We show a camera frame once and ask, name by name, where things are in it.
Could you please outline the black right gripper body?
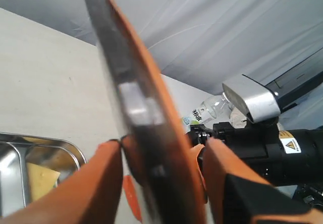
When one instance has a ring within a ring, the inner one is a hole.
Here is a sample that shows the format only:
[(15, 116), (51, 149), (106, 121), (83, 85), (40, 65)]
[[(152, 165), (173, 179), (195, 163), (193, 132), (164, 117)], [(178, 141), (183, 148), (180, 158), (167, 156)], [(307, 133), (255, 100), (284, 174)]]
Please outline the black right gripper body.
[(203, 144), (205, 150), (209, 138), (221, 140), (261, 177), (276, 186), (284, 185), (284, 147), (281, 142), (284, 131), (278, 125), (258, 123), (234, 128), (228, 122), (220, 122), (210, 129), (199, 124), (191, 125), (186, 135), (192, 147)]

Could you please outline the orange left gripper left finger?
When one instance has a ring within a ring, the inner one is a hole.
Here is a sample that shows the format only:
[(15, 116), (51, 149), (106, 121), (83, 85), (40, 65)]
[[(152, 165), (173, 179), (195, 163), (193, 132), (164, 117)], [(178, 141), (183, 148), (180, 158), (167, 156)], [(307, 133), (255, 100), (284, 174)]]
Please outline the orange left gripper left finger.
[(1, 223), (114, 223), (122, 180), (121, 146), (110, 140), (57, 188)]

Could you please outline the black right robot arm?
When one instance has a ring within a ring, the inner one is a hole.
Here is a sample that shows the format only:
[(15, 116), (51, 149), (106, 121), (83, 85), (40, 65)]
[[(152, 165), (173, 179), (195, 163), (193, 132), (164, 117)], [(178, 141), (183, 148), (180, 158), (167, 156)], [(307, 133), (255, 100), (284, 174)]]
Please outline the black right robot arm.
[(236, 129), (142, 126), (122, 138), (152, 223), (322, 223), (322, 213), (277, 186), (322, 181), (322, 130), (278, 129), (275, 119)]

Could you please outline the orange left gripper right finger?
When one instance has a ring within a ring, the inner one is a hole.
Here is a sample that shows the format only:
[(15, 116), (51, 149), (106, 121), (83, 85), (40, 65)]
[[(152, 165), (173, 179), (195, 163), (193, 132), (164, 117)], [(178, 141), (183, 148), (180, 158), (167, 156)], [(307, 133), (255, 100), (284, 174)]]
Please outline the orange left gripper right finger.
[(215, 223), (322, 223), (322, 212), (294, 201), (210, 138), (203, 177)]

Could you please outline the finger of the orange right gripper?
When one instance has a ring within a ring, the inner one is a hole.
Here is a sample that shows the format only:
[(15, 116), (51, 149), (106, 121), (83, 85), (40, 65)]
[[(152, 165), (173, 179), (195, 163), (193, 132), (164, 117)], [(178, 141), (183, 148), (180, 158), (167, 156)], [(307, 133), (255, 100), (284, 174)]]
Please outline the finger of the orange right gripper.
[(128, 202), (128, 205), (134, 215), (134, 217), (138, 221), (142, 221), (140, 206), (138, 203), (138, 198), (136, 195), (135, 187), (130, 175), (126, 175), (123, 177), (123, 190), (125, 192), (125, 196)]
[(205, 146), (203, 144), (197, 144), (190, 149), (190, 156), (196, 165), (197, 171), (200, 176), (201, 185), (205, 190), (205, 181), (203, 177), (203, 153), (205, 151)]

